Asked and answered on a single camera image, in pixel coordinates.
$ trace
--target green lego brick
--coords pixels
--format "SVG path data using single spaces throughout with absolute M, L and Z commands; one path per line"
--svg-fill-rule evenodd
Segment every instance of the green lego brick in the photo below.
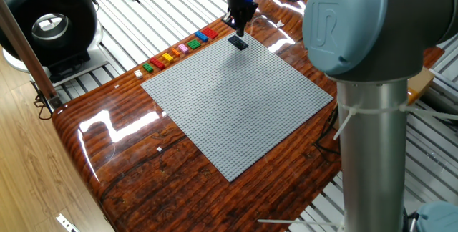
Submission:
M 191 49 L 197 49 L 198 47 L 200 47 L 200 43 L 193 39 L 192 41 L 188 42 L 187 45 L 191 48 Z
M 154 70 L 148 63 L 144 63 L 143 68 L 145 68 L 145 70 L 147 70 L 148 72 L 152 72 Z

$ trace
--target wooden stick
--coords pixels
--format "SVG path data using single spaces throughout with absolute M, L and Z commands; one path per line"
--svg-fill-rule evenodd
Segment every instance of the wooden stick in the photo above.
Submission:
M 3 30 L 9 42 L 13 45 L 46 99 L 51 101 L 51 99 L 55 98 L 57 96 L 56 89 L 52 86 L 48 76 L 46 76 L 34 50 L 30 47 L 4 0 L 0 0 L 0 29 Z

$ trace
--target silver cylinder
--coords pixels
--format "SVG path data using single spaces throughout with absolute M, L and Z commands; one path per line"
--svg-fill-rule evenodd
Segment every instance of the silver cylinder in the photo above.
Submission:
M 345 106 L 392 109 L 407 101 L 407 81 L 337 82 L 340 123 Z M 400 232 L 406 157 L 406 113 L 356 114 L 341 136 L 345 232 Z

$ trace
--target wooden floor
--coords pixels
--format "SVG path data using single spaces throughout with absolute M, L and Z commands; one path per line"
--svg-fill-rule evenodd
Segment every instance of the wooden floor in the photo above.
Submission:
M 0 231 L 113 231 L 70 163 L 51 120 L 38 118 L 27 74 L 0 53 Z

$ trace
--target yellow lego brick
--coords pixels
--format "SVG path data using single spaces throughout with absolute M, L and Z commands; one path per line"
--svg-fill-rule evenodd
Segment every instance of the yellow lego brick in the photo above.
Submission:
M 168 53 L 163 54 L 163 57 L 170 63 L 173 60 L 173 57 Z
M 176 49 L 172 49 L 172 52 L 176 57 L 180 56 L 180 53 Z

